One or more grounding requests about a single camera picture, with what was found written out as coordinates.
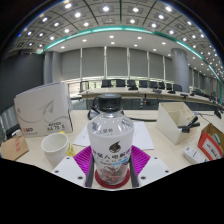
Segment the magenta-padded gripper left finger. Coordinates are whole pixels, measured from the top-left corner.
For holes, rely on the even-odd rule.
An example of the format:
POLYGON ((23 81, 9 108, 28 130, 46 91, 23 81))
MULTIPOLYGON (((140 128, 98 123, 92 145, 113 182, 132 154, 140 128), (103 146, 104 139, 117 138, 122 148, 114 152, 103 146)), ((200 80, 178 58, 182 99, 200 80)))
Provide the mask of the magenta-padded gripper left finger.
POLYGON ((84 148, 74 157, 66 156, 52 173, 81 187, 91 188, 94 177, 91 147, 84 148))

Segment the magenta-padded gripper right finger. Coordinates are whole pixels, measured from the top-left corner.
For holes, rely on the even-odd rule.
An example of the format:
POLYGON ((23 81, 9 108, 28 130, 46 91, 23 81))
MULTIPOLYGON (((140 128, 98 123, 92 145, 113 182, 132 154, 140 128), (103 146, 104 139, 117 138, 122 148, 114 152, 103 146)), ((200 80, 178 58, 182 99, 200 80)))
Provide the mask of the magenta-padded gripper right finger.
POLYGON ((133 187, 143 187, 171 173, 172 171, 159 157, 149 156, 136 146, 132 147, 130 176, 133 187))

